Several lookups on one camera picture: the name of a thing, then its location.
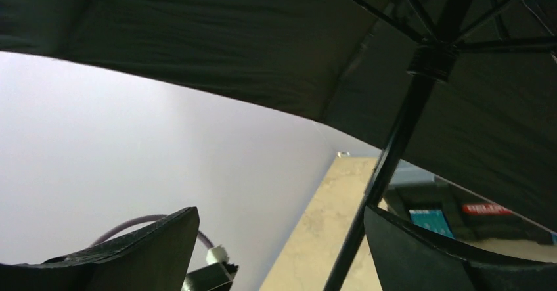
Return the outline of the pink and black folding umbrella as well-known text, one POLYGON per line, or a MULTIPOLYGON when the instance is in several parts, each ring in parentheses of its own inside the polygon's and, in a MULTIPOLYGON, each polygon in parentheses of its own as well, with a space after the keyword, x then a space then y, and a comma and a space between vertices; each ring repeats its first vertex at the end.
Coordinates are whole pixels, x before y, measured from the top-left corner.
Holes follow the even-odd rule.
POLYGON ((556 230, 556 0, 1 0, 1 50, 189 87, 382 149, 556 230))

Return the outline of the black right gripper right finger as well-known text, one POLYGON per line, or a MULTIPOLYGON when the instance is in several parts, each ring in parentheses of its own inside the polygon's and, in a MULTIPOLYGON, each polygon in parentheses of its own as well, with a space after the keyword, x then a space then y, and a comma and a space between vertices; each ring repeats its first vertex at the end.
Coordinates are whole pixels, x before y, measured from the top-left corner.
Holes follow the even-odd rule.
POLYGON ((383 290, 555 290, 556 264, 504 256, 429 231, 378 207, 364 213, 383 290))

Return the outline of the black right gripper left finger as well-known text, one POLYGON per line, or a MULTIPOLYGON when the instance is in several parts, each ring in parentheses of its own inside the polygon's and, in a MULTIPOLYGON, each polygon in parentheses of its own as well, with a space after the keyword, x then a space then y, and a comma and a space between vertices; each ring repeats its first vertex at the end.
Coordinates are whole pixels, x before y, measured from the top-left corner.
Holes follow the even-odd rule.
POLYGON ((40 264, 1 264, 2 290, 180 290, 200 218, 183 208, 143 228, 40 264))

